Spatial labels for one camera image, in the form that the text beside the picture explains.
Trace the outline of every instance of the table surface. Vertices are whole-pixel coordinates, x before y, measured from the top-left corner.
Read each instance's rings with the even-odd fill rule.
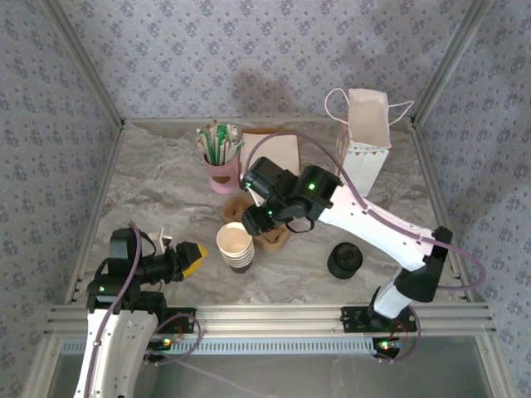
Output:
[[[397,272],[397,262],[367,242],[333,226],[317,223],[305,234],[292,234],[279,253],[256,250],[252,267],[235,274],[222,260],[216,233],[222,227],[220,210],[229,196],[218,195],[195,146],[198,122],[126,124],[118,161],[105,200],[95,242],[78,285],[78,299],[100,262],[109,255],[113,230],[133,219],[142,231],[166,226],[175,241],[204,244],[209,256],[202,267],[181,283],[164,285],[169,305],[235,303],[366,303],[378,286]],[[282,127],[318,138],[332,152],[339,124],[330,122],[239,123],[238,127]],[[407,131],[392,131],[392,148],[368,200],[419,226],[435,228],[429,193]],[[299,141],[301,169],[318,164],[334,170],[332,162],[312,144]],[[362,268],[348,280],[329,274],[326,260],[340,242],[349,241],[363,252]],[[445,267],[441,283],[451,281]],[[435,301],[451,301],[437,292]]]

